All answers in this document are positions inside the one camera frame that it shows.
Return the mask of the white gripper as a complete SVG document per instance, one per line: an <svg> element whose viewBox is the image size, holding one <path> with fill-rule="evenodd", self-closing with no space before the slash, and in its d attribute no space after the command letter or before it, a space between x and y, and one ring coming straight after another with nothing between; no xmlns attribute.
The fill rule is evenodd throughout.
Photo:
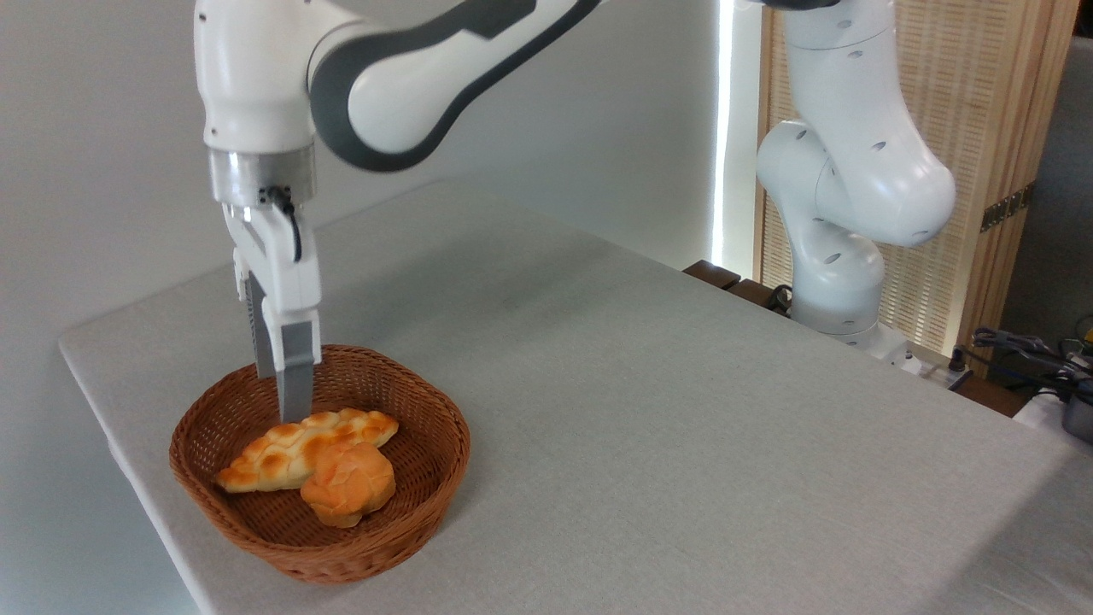
<svg viewBox="0 0 1093 615"><path fill-rule="evenodd" d="M239 300L246 305L258 378L277 375L282 424L312 416L321 345L320 273L312 226L277 208L224 205Z"/></svg>

